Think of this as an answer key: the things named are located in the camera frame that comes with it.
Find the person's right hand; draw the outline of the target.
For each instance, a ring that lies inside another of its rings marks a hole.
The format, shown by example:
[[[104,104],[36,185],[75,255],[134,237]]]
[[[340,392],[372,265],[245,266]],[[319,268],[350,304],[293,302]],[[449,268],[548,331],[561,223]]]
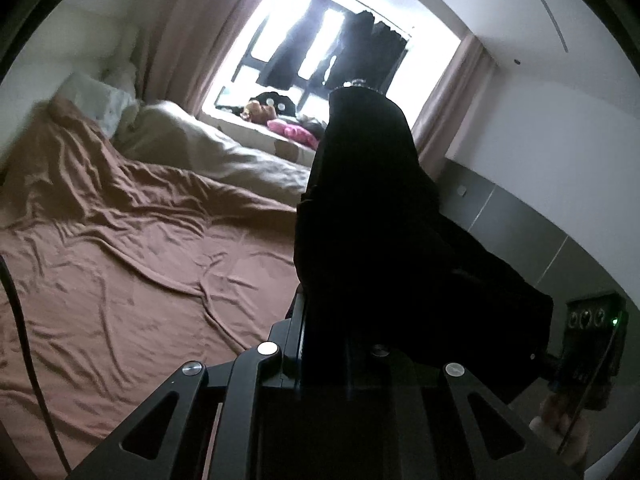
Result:
[[[573,419],[565,407],[562,396],[549,394],[540,404],[538,415],[529,423],[541,442],[557,453],[562,462],[570,467],[585,466],[590,426],[584,416]]]

